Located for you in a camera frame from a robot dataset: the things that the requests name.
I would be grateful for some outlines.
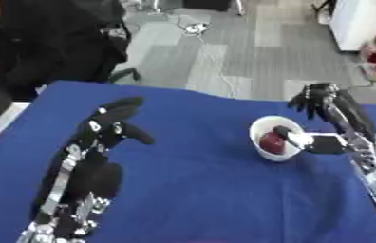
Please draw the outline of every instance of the floor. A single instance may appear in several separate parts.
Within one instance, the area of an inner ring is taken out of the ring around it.
[[[368,85],[355,57],[338,52],[327,26],[316,23],[310,1],[244,0],[246,15],[177,9],[171,15],[130,11],[135,38],[129,62],[139,85],[185,88],[246,100],[288,100],[304,84]],[[202,40],[175,23],[210,23]],[[134,84],[130,79],[119,83]],[[376,85],[355,88],[360,103],[376,103]]]

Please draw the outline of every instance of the red item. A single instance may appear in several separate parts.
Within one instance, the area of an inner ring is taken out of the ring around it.
[[[259,146],[269,153],[282,155],[284,154],[285,142],[276,133],[269,132],[260,138]]]

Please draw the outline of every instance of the chair leg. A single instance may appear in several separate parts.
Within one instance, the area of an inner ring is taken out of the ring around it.
[[[160,13],[160,7],[159,7],[160,0],[154,0],[153,2],[153,9],[156,13]]]
[[[111,74],[111,76],[108,78],[108,82],[115,83],[119,79],[124,78],[128,75],[132,75],[135,81],[140,81],[142,79],[142,75],[138,72],[136,68],[128,68]]]
[[[244,14],[246,13],[246,11],[244,9],[242,0],[235,0],[235,1],[236,1],[236,7],[238,8],[238,15],[239,16],[244,16]]]

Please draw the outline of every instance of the robotic hand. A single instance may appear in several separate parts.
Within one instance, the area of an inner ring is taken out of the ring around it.
[[[352,164],[376,205],[376,128],[361,106],[336,84],[307,85],[290,102],[298,111],[306,108],[336,128],[336,133],[294,134],[285,127],[274,132],[300,149],[317,154],[352,154]]]
[[[125,139],[152,144],[154,139],[124,120],[142,98],[99,107],[77,127],[56,153],[32,204],[28,228],[17,243],[84,243],[116,196],[122,168],[105,153]]]

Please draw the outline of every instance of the wire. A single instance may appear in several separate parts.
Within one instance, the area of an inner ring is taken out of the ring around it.
[[[200,42],[202,44],[206,45],[206,42],[204,42],[203,38],[201,38],[201,35],[197,35],[197,38],[200,40]],[[230,98],[234,98],[235,99],[235,89],[234,89],[234,86],[233,86],[233,84],[231,84],[231,82],[222,73],[222,68],[218,68],[217,67],[217,60],[212,55],[209,55],[209,53],[203,51],[202,48],[199,49],[199,52],[201,54],[207,56],[210,60],[212,60],[212,62],[214,63],[214,68],[218,72],[220,79],[222,79],[229,86],[229,88],[230,88],[230,91],[231,91],[231,93],[230,93],[231,97]]]
[[[204,32],[201,32],[199,34],[191,34],[189,33],[188,31],[188,28],[189,27],[192,27],[194,25],[198,25],[200,23],[202,23],[201,21],[195,19],[194,17],[190,16],[190,15],[178,15],[178,14],[170,14],[170,13],[166,13],[166,12],[163,12],[162,15],[166,16],[167,19],[170,21],[172,17],[176,17],[177,18],[177,21],[176,23],[172,23],[174,25],[176,25],[178,28],[180,28],[181,30],[183,30],[184,32],[184,35],[185,36],[194,36],[194,37],[197,37],[199,39],[199,41],[203,44],[203,45],[206,45],[207,43],[203,40],[203,38],[201,38],[201,36],[203,35]],[[193,24],[190,24],[190,25],[187,25],[187,26],[184,26],[182,24],[182,17],[188,17],[190,18],[194,23]],[[233,84],[225,77],[225,75],[223,74],[222,72],[222,69],[221,68],[218,68],[218,61],[212,56],[210,55],[209,53],[203,51],[202,47],[199,49],[199,53],[203,56],[206,56],[208,57],[212,63],[214,64],[214,69],[217,71],[220,79],[225,82],[229,89],[230,89],[230,98],[234,98],[235,99],[235,88],[233,86]]]

